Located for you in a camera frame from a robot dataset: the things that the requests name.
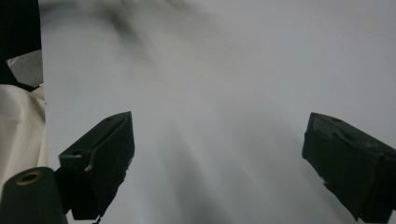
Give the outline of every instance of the beige fabric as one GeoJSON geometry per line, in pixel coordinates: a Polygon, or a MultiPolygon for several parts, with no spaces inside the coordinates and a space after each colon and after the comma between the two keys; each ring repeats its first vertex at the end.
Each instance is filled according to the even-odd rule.
{"type": "Polygon", "coordinates": [[[10,177],[29,168],[47,166],[43,97],[0,85],[0,196],[10,177]]]}

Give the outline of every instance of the table surface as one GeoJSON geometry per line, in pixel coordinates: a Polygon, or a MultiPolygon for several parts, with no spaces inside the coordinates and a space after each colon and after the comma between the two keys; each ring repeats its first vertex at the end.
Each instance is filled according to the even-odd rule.
{"type": "Polygon", "coordinates": [[[49,166],[132,111],[103,223],[356,223],[303,160],[304,131],[318,112],[396,147],[396,2],[170,3],[42,10],[49,166]]]}

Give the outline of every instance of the glossy white tabletop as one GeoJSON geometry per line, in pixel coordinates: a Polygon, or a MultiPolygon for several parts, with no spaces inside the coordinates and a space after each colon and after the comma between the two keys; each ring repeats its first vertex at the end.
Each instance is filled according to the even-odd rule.
{"type": "Polygon", "coordinates": [[[394,0],[113,2],[41,15],[50,167],[133,114],[103,223],[356,223],[302,158],[304,131],[319,112],[396,147],[394,0]]]}

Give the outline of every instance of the white table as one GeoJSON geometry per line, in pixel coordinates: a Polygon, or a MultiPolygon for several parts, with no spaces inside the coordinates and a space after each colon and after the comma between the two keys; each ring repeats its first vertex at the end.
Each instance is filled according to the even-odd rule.
{"type": "Polygon", "coordinates": [[[135,157],[103,223],[356,223],[301,157],[304,131],[319,112],[396,147],[396,2],[186,3],[118,26],[89,7],[42,18],[50,167],[131,110],[135,157]]]}

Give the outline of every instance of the gray floor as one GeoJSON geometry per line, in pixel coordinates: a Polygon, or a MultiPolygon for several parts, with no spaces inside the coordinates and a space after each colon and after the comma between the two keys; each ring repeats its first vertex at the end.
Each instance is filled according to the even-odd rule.
{"type": "Polygon", "coordinates": [[[44,83],[41,50],[11,59],[8,64],[19,82],[30,86],[38,86],[44,83]]]}

